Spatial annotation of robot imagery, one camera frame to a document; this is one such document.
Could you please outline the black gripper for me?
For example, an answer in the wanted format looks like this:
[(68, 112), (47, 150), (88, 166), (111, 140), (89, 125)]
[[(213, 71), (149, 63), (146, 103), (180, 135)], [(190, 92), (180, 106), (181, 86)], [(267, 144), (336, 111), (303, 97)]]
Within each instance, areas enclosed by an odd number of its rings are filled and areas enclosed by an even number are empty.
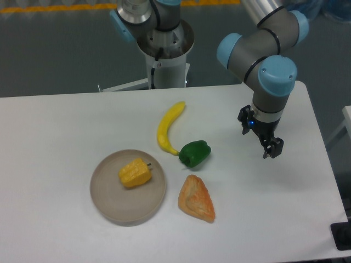
[(242, 135), (247, 134), (252, 129), (263, 140), (264, 159), (268, 157), (275, 158), (282, 153), (284, 141), (281, 138), (274, 137), (280, 118), (280, 112), (252, 111), (250, 105), (243, 107), (237, 117), (242, 126)]

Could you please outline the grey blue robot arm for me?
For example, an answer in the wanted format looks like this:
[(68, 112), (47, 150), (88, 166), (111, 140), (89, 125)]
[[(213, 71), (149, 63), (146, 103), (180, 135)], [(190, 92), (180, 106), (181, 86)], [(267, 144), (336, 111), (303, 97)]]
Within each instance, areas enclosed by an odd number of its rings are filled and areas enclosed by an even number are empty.
[[(186, 57), (194, 45), (194, 32), (180, 17), (180, 5), (180, 1), (118, 1), (110, 12), (116, 31), (125, 41), (136, 41), (144, 54), (150, 89), (186, 85)], [(297, 76), (295, 63), (281, 52), (306, 38), (309, 22), (281, 1), (243, 1), (242, 5), (257, 31), (247, 37), (227, 35), (216, 57), (253, 91), (251, 104), (238, 115), (243, 133), (254, 132), (264, 157), (275, 158), (284, 142), (274, 131)]]

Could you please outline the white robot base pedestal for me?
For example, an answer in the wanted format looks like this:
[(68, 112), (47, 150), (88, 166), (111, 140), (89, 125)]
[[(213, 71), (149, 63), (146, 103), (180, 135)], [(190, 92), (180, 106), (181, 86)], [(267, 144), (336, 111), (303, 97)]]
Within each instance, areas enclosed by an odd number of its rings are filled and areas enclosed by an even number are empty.
[(151, 30), (137, 39), (140, 52), (145, 56), (147, 77), (134, 82), (102, 89), (102, 92), (143, 89), (182, 88), (190, 64), (187, 55), (194, 45), (194, 32), (183, 19), (170, 31)]

